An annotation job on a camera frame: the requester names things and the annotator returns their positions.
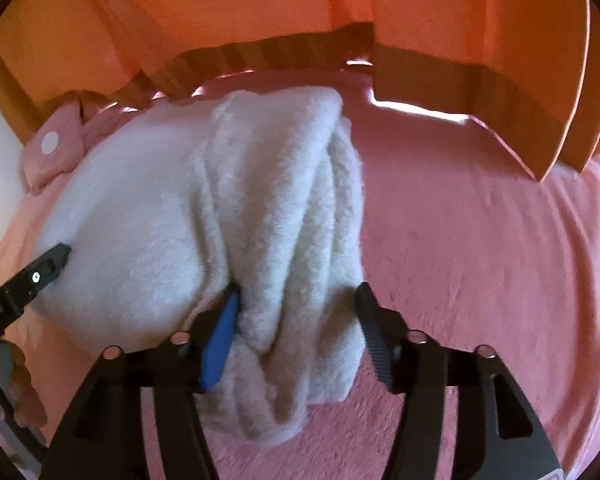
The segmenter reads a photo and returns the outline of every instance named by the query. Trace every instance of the pink bedspread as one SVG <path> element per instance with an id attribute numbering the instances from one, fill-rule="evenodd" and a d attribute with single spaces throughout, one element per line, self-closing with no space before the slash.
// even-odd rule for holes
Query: pink bedspread
<path id="1" fill-rule="evenodd" d="M 205 90 L 341 92 L 364 163 L 366 278 L 384 306 L 441 344 L 494 346 L 576 478 L 600 449 L 600 158 L 582 175 L 558 167 L 537 184 L 478 124 L 375 107 L 368 83 L 351 73 L 254 73 Z M 0 280 L 11 267 L 13 259 L 0 261 Z M 32 312 L 9 336 L 27 354 L 51 437 L 91 363 Z M 209 441 L 223 479 L 379 479 L 400 407 L 365 359 L 349 399 L 312 409 L 293 441 L 273 449 L 218 434 Z M 155 449 L 154 432 L 148 438 Z M 441 471 L 453 440 L 446 432 Z M 152 469 L 161 478 L 157 462 Z"/>

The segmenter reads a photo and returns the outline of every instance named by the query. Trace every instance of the black clamp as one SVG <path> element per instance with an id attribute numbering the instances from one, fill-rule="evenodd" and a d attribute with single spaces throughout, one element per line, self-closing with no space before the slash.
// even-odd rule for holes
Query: black clamp
<path id="1" fill-rule="evenodd" d="M 232 285 L 188 332 L 129 354 L 107 348 L 64 414 L 40 480 L 148 480 L 141 388 L 153 389 L 166 478 L 218 480 L 193 394 L 204 394 L 220 380 L 239 304 Z"/>
<path id="2" fill-rule="evenodd" d="M 356 291 L 356 312 L 378 380 L 404 394 L 382 480 L 435 478 L 447 386 L 459 390 L 452 480 L 564 479 L 538 416 L 493 348 L 440 346 L 381 308 L 368 283 Z"/>
<path id="3" fill-rule="evenodd" d="M 0 287 L 0 338 L 5 329 L 24 313 L 24 307 L 59 276 L 67 263 L 70 251 L 67 245 L 56 245 Z M 27 468 L 39 473 L 46 447 L 38 435 L 16 423 L 13 418 L 13 406 L 2 386 L 0 405 L 5 413 L 4 420 L 0 421 L 0 433 Z"/>

